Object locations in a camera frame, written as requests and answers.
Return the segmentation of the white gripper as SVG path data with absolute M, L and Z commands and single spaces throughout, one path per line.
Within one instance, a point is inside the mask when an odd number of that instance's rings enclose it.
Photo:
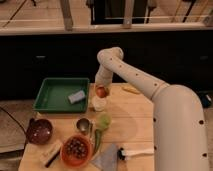
M 111 74 L 104 75 L 97 73 L 95 75 L 95 88 L 103 88 L 107 95 L 110 94 L 111 83 L 112 83 Z

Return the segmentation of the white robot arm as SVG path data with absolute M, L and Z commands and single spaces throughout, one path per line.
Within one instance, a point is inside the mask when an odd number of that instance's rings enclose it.
M 108 87 L 118 75 L 153 102 L 155 171 L 210 171 L 204 111 L 197 94 L 139 70 L 123 57 L 119 47 L 100 50 L 95 84 Z

